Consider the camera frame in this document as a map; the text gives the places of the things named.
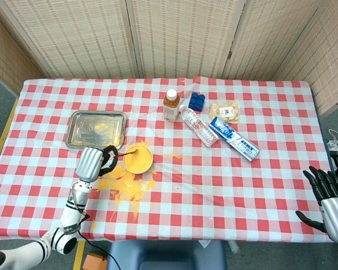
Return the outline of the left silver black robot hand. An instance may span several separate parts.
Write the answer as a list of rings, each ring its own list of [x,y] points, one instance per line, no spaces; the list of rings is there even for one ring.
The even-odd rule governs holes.
[[[85,147],[75,170],[78,178],[84,182],[94,182],[98,177],[110,173],[118,163],[118,150],[109,145],[104,149]]]

